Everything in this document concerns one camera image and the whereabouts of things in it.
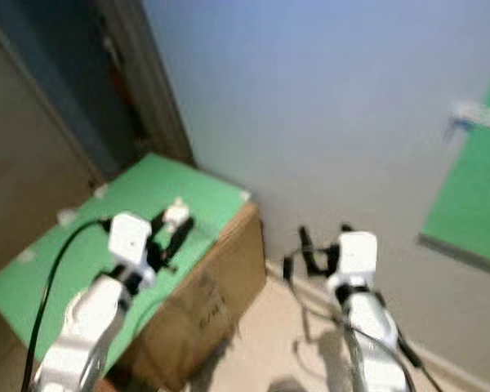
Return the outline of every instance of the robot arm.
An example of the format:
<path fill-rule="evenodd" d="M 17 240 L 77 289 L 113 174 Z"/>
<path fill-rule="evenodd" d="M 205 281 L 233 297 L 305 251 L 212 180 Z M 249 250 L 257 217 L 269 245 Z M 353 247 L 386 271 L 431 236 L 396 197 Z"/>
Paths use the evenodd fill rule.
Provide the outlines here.
<path fill-rule="evenodd" d="M 153 242 L 167 225 L 174 231 L 168 247 Z M 109 347 L 123 326 L 133 298 L 155 284 L 194 226 L 189 209 L 176 203 L 148 222 L 130 213 L 116 215 L 109 251 L 115 268 L 100 274 L 69 303 L 59 337 L 47 351 L 31 385 L 34 392 L 92 391 L 102 376 Z"/>
<path fill-rule="evenodd" d="M 384 345 L 381 347 L 361 333 L 345 329 L 354 391 L 410 392 L 413 387 L 409 385 L 401 365 L 388 352 L 397 353 L 399 330 L 381 295 L 373 287 L 377 261 L 376 236 L 353 231 L 348 225 L 343 225 L 342 230 L 338 243 L 325 249 L 315 249 L 306 229 L 300 227 L 301 253 L 309 276 L 327 277 L 327 291 L 339 301 L 349 324 Z M 327 254 L 327 268 L 317 266 L 313 252 Z M 292 258 L 288 257 L 284 276 L 289 281 L 291 269 Z"/>

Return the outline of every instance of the floor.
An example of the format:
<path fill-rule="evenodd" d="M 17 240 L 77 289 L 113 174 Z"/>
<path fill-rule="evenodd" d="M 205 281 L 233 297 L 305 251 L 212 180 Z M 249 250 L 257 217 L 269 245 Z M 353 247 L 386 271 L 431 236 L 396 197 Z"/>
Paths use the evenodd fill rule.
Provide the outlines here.
<path fill-rule="evenodd" d="M 348 354 L 341 334 L 311 317 L 304 328 L 302 320 L 290 292 L 270 278 L 234 338 L 207 360 L 184 392 L 270 392 L 278 390 L 273 383 L 287 380 L 312 392 L 349 391 Z M 20 390 L 24 361 L 24 346 L 0 316 L 0 392 Z M 433 390 L 421 374 L 412 376 L 418 391 Z M 461 392 L 444 380 L 440 383 L 445 392 Z"/>

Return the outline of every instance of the white clip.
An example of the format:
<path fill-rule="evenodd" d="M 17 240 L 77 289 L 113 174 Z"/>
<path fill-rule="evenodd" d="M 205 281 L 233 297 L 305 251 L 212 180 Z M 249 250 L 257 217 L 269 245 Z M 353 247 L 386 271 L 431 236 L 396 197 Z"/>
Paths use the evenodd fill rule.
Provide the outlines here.
<path fill-rule="evenodd" d="M 458 102 L 454 105 L 453 119 L 490 128 L 490 108 L 473 102 Z"/>
<path fill-rule="evenodd" d="M 58 220 L 58 225 L 62 227 L 67 227 L 74 222 L 78 216 L 78 211 L 74 208 L 65 208 L 64 210 L 59 210 L 56 213 L 56 219 Z"/>
<path fill-rule="evenodd" d="M 183 203 L 183 200 L 178 197 L 163 215 L 163 223 L 167 225 L 167 231 L 173 233 L 185 221 L 189 219 L 189 206 Z"/>

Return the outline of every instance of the baseboard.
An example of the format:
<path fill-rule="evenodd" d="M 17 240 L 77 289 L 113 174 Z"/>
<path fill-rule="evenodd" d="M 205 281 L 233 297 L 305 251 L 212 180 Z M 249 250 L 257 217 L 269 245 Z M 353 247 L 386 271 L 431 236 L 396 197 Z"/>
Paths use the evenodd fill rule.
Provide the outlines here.
<path fill-rule="evenodd" d="M 276 265 L 272 261 L 267 260 L 266 266 L 267 274 L 270 277 L 283 281 L 283 270 L 280 265 Z M 304 279 L 294 277 L 292 282 L 294 286 L 305 295 L 305 298 L 315 301 L 316 305 L 332 305 L 331 299 L 327 298 L 325 292 L 313 287 Z M 421 356 L 429 370 L 438 374 L 444 380 L 452 383 L 457 388 L 468 392 L 490 392 L 490 384 L 486 381 L 473 376 L 466 370 L 440 357 L 422 345 L 414 342 L 411 342 L 411 344 Z"/>

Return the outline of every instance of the green foam board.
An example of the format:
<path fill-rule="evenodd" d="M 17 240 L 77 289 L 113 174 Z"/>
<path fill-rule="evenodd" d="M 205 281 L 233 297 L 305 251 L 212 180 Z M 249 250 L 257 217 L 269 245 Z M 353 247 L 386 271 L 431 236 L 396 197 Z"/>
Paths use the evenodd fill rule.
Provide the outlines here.
<path fill-rule="evenodd" d="M 104 198 L 91 198 L 85 202 L 71 226 L 55 226 L 32 244 L 29 249 L 34 251 L 34 260 L 22 262 L 15 259 L 0 272 L 0 313 L 27 344 L 51 264 L 65 239 L 77 226 L 92 218 L 113 216 L 121 211 L 150 219 L 181 196 L 190 207 L 195 226 L 173 259 L 172 264 L 178 270 L 175 274 L 161 271 L 157 284 L 141 292 L 134 300 L 123 330 L 109 350 L 106 365 L 109 369 L 218 239 L 220 232 L 245 203 L 242 195 L 242 190 L 232 185 L 180 163 L 148 155 L 109 184 Z M 157 237 L 163 244 L 168 241 L 165 231 L 162 230 Z M 65 253 L 42 321 L 36 349 L 38 360 L 58 337 L 69 301 L 88 287 L 99 272 L 114 267 L 107 242 L 108 236 L 101 228 L 91 227 L 77 236 Z"/>
<path fill-rule="evenodd" d="M 485 104 L 490 107 L 490 92 Z M 422 234 L 490 261 L 490 129 L 474 127 Z"/>

